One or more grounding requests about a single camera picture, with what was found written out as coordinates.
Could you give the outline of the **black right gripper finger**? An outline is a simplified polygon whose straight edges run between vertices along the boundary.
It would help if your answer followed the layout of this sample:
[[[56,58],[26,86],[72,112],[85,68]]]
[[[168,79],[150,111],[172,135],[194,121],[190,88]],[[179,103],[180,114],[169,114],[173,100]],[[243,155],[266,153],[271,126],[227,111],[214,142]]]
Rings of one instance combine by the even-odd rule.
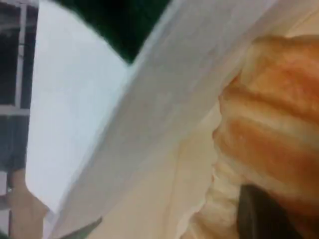
[[[240,239],[317,239],[319,205],[242,185],[236,226]]]

